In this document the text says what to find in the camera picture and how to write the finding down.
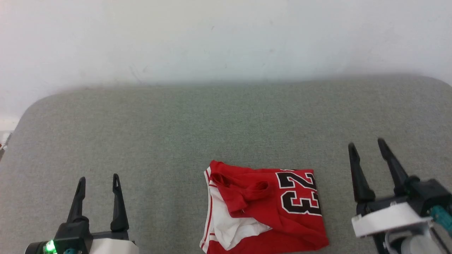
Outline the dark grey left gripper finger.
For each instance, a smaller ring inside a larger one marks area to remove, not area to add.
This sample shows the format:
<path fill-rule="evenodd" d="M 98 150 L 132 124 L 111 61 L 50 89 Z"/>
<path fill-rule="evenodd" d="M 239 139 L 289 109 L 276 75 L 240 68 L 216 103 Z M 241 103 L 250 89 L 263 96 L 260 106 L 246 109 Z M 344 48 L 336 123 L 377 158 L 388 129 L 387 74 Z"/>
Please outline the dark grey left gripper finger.
<path fill-rule="evenodd" d="M 86 221 L 89 223 L 89 219 L 83 215 L 83 201 L 86 191 L 86 178 L 81 177 L 79 179 L 76 192 L 72 201 L 72 205 L 67 217 L 67 223 L 77 223 Z"/>
<path fill-rule="evenodd" d="M 114 206 L 113 219 L 110 223 L 110 230 L 112 232 L 128 232 L 129 221 L 126 214 L 126 207 L 123 199 L 123 192 L 120 184 L 119 175 L 113 174 Z"/>

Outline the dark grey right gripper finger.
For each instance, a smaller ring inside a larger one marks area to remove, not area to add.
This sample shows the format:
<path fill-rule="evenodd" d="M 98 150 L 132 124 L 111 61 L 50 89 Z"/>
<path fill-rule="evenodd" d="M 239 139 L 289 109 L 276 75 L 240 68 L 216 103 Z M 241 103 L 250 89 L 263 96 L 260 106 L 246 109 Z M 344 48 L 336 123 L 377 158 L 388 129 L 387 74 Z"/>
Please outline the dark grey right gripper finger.
<path fill-rule="evenodd" d="M 383 138 L 378 138 L 378 146 L 383 159 L 386 161 L 392 180 L 394 182 L 394 194 L 397 196 L 406 195 L 405 182 L 408 179 L 408 174 L 394 155 L 392 150 Z"/>
<path fill-rule="evenodd" d="M 360 156 L 354 143 L 348 144 L 348 152 L 355 202 L 357 204 L 364 204 L 375 201 L 375 193 L 368 185 L 360 164 Z"/>

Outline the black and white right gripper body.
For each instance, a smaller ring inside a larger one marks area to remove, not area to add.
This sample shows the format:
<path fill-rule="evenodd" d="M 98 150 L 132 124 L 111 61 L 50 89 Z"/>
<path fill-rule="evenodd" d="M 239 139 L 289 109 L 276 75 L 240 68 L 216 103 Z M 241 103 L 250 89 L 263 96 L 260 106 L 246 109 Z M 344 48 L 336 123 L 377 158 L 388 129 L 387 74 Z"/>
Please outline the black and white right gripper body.
<path fill-rule="evenodd" d="M 451 236 L 451 192 L 437 180 L 411 176 L 406 195 L 364 205 L 351 218 L 357 238 L 372 237 L 380 254 L 451 253 L 434 229 L 440 225 Z"/>

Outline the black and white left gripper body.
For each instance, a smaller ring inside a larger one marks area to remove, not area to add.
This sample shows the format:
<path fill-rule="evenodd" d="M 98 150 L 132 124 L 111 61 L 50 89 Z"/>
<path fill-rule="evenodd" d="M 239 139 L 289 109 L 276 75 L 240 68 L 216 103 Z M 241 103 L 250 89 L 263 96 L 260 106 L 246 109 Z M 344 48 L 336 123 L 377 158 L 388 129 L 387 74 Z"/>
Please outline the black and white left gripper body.
<path fill-rule="evenodd" d="M 128 231 L 91 233 L 87 221 L 62 223 L 54 238 L 28 245 L 26 254 L 138 254 Z"/>

